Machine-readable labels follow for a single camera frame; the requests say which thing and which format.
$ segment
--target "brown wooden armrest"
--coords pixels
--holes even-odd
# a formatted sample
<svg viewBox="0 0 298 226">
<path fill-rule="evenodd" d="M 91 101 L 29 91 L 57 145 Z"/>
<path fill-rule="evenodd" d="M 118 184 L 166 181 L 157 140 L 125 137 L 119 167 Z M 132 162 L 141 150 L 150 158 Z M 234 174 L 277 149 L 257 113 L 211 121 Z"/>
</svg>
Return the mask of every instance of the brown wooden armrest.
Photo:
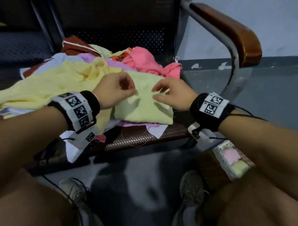
<svg viewBox="0 0 298 226">
<path fill-rule="evenodd" d="M 233 41 L 237 48 L 240 68 L 260 63 L 262 48 L 252 30 L 206 4 L 191 3 L 189 8 Z"/>
</svg>

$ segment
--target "forearm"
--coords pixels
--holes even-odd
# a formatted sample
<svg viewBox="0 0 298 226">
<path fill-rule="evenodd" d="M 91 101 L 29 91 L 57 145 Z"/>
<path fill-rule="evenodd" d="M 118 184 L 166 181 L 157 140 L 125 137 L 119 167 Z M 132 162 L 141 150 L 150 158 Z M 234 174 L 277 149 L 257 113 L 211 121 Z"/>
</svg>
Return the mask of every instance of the forearm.
<svg viewBox="0 0 298 226">
<path fill-rule="evenodd" d="M 54 107 L 0 121 L 0 186 L 68 128 Z"/>
<path fill-rule="evenodd" d="M 229 116 L 219 132 L 279 188 L 298 199 L 298 132 L 243 116 Z"/>
</svg>

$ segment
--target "bare thigh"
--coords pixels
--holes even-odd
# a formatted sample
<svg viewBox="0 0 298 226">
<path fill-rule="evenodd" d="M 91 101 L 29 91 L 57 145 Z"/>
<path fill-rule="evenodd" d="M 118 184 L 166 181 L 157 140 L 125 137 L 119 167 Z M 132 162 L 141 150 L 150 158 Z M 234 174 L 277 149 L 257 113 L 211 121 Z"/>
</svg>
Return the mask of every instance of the bare thigh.
<svg viewBox="0 0 298 226">
<path fill-rule="evenodd" d="M 252 168 L 222 194 L 218 226 L 298 225 L 298 202 Z"/>
<path fill-rule="evenodd" d="M 21 169 L 0 190 L 2 225 L 78 225 L 77 210 Z"/>
</svg>

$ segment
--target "lavender fabric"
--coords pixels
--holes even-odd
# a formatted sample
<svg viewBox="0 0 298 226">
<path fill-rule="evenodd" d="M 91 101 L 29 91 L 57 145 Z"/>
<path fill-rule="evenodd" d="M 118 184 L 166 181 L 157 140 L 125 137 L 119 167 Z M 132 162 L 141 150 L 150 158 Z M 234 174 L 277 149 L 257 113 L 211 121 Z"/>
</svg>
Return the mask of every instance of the lavender fabric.
<svg viewBox="0 0 298 226">
<path fill-rule="evenodd" d="M 93 56 L 90 53 L 80 53 L 77 56 L 81 57 L 84 60 L 84 62 L 88 63 L 88 64 L 92 63 L 93 60 L 96 58 L 95 56 Z M 136 70 L 132 69 L 129 66 L 126 66 L 125 64 L 123 64 L 121 62 L 113 61 L 112 59 L 106 59 L 106 58 L 104 58 L 104 60 L 107 62 L 109 67 L 119 67 L 119 68 L 123 68 L 123 70 L 125 70 L 125 71 L 126 70 L 136 71 Z"/>
<path fill-rule="evenodd" d="M 121 127 L 129 127 L 129 126 L 152 126 L 152 127 L 159 127 L 160 124 L 157 123 L 133 123 L 128 121 L 120 121 L 117 123 L 117 126 Z"/>
</svg>

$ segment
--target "pile of clothes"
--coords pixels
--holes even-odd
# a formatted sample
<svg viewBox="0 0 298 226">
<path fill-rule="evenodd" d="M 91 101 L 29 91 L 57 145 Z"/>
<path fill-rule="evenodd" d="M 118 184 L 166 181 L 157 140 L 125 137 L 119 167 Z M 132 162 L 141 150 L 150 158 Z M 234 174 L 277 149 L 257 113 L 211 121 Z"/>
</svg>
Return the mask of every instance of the pile of clothes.
<svg viewBox="0 0 298 226">
<path fill-rule="evenodd" d="M 143 126 L 160 138 L 173 123 L 173 110 L 152 99 L 153 86 L 163 78 L 179 78 L 181 64 L 162 67 L 153 55 L 141 47 L 127 48 L 116 53 L 76 36 L 65 38 L 60 53 L 43 63 L 20 70 L 23 80 L 0 91 L 0 114 L 4 118 L 34 111 L 47 105 L 50 98 L 71 91 L 92 91 L 104 75 L 126 71 L 134 80 L 137 94 L 119 103 L 114 109 L 100 111 L 92 126 L 95 139 L 105 142 L 104 132 L 115 126 Z M 71 137 L 66 131 L 60 137 Z M 85 147 L 66 140 L 66 154 L 74 162 Z"/>
</svg>

